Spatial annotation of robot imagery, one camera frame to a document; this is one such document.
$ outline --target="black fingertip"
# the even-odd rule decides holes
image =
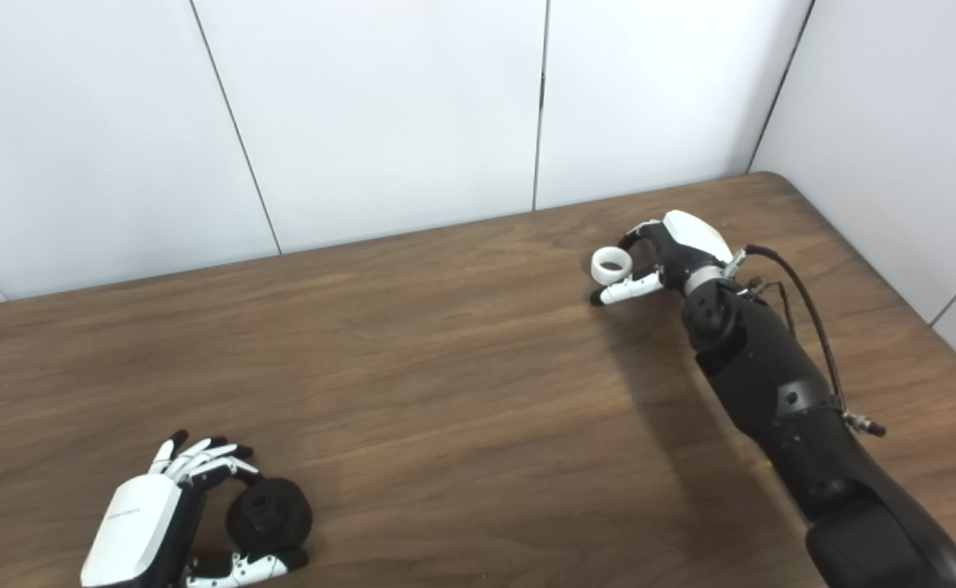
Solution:
[[[304,550],[279,551],[278,554],[275,554],[275,557],[279,558],[281,562],[285,564],[285,569],[288,570],[288,572],[292,572],[294,569],[300,569],[309,562],[307,552]]]
[[[623,251],[628,251],[639,239],[641,239],[641,235],[639,235],[637,231],[628,232],[623,235],[623,238],[619,239],[619,244],[616,245],[616,247],[619,247],[619,249]]]
[[[182,444],[187,442],[187,438],[188,438],[188,435],[187,435],[186,429],[180,429],[179,431],[176,431],[174,434],[169,435],[169,440],[172,441],[172,451],[176,453],[176,450],[180,449],[180,446],[182,446]]]

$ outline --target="black cable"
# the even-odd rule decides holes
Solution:
[[[840,410],[841,412],[847,412],[847,402],[844,401],[844,390],[843,387],[840,386],[840,372],[837,371],[837,362],[833,358],[833,350],[829,347],[829,338],[825,335],[825,327],[822,325],[821,317],[818,316],[818,309],[815,308],[815,302],[812,301],[811,294],[807,293],[807,288],[805,284],[803,284],[801,276],[798,276],[798,272],[794,270],[794,267],[789,265],[783,256],[780,256],[780,254],[776,253],[773,249],[761,247],[760,245],[747,245],[746,253],[749,253],[751,256],[767,257],[769,260],[775,261],[775,263],[779,264],[779,267],[786,271],[790,279],[794,281],[794,286],[798,287],[798,292],[801,293],[803,302],[805,302],[805,306],[807,307],[807,313],[811,316],[811,323],[815,325],[818,342],[822,345],[822,354],[825,356],[825,367],[829,371],[829,380],[833,383],[833,392],[837,395],[837,398],[840,399]]]
[[[798,335],[798,330],[794,326],[794,313],[790,312],[790,297],[786,294],[786,284],[782,282],[769,282],[765,283],[764,286],[761,286],[760,290],[757,290],[758,296],[761,296],[768,291],[769,287],[778,287],[779,288],[779,298],[783,301],[783,313],[786,315],[786,327],[790,330],[790,335],[796,337]]]

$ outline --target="robotic hand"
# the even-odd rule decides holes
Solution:
[[[657,263],[628,273],[626,252],[648,241]],[[761,298],[760,282],[735,280],[747,256],[786,271],[811,315],[829,369],[827,382],[787,323]],[[619,270],[603,267],[609,261]],[[603,284],[590,304],[611,305],[659,290],[682,294],[682,321],[699,368],[732,424],[775,466],[807,521],[807,552],[831,588],[956,588],[956,544],[866,453],[853,431],[884,436],[880,424],[847,410],[836,362],[812,299],[783,257],[757,245],[734,256],[724,238],[686,212],[667,212],[627,232],[619,248],[594,253]]]
[[[307,564],[301,545],[313,513],[297,485],[260,475],[245,462],[253,450],[224,438],[203,439],[176,455],[186,440],[187,431],[176,431],[148,473],[115,491],[82,566],[83,588],[245,586]],[[227,514],[239,552],[190,558],[206,492],[228,478],[247,485]]]

